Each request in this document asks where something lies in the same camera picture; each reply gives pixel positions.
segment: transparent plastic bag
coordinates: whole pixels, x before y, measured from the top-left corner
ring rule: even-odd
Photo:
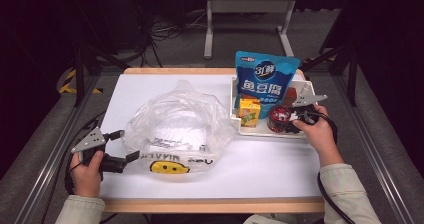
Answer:
[[[166,174],[206,171],[236,134],[218,98],[186,80],[141,106],[124,131],[124,148],[140,150],[143,170]]]

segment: person's left hand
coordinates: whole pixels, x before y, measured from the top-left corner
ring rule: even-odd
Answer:
[[[102,159],[103,152],[97,151],[88,166],[82,164],[77,166],[80,163],[78,153],[73,155],[70,168],[77,166],[72,171],[75,181],[75,194],[82,197],[99,197],[101,182],[99,167]]]

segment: hand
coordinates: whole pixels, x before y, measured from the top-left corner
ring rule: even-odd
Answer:
[[[91,158],[88,166],[78,165],[80,160],[78,153],[72,157],[71,167],[77,166],[73,171],[75,181],[75,194],[83,197],[99,197],[101,177],[99,173],[100,163],[103,159],[103,152],[97,151]]]
[[[323,106],[315,105],[315,110],[328,116],[327,109]],[[326,120],[320,117],[315,125],[308,125],[301,120],[293,120],[293,125],[305,132],[309,142],[319,155],[321,167],[344,163],[334,142],[333,131]]]

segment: white metal stand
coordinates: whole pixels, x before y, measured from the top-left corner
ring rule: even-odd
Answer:
[[[293,13],[296,0],[207,0],[208,28],[205,41],[205,59],[212,58],[213,25],[212,13],[235,13],[235,12],[265,12],[283,13],[284,23],[277,26],[277,32],[286,56],[294,56],[287,38],[287,28]]]

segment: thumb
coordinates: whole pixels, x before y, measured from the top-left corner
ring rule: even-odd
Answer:
[[[301,131],[306,132],[308,130],[308,128],[310,127],[308,124],[304,123],[301,120],[293,120],[292,121],[293,125],[297,128],[299,128]]]
[[[88,169],[92,172],[98,172],[100,168],[100,164],[103,160],[103,152],[97,151],[94,153],[93,157],[91,158],[90,164],[88,165]]]

